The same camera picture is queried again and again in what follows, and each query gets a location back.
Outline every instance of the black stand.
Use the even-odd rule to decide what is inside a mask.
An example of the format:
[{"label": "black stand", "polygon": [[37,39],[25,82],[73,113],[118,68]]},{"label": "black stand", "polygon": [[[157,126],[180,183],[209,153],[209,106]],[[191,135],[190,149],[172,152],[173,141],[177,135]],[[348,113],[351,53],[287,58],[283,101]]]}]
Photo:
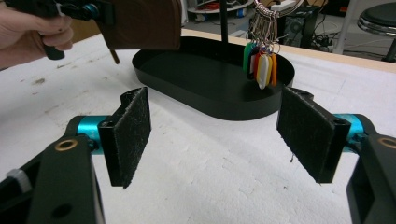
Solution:
[{"label": "black stand", "polygon": [[139,80],[209,116],[227,120],[259,119],[280,108],[283,86],[294,68],[277,57],[278,84],[260,90],[242,70],[244,46],[228,42],[226,1],[220,0],[221,41],[181,37],[180,49],[142,49],[133,58]]}]

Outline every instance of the stool seat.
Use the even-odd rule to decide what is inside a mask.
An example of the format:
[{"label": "stool seat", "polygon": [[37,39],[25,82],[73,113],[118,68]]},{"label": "stool seat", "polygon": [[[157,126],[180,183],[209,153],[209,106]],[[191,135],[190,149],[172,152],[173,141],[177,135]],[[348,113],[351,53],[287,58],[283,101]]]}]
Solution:
[{"label": "stool seat", "polygon": [[384,62],[394,63],[396,55],[396,3],[386,3],[370,7],[361,13],[358,26],[363,31],[393,38]]},{"label": "stool seat", "polygon": [[361,17],[377,25],[396,27],[396,3],[368,8],[361,13]]}]

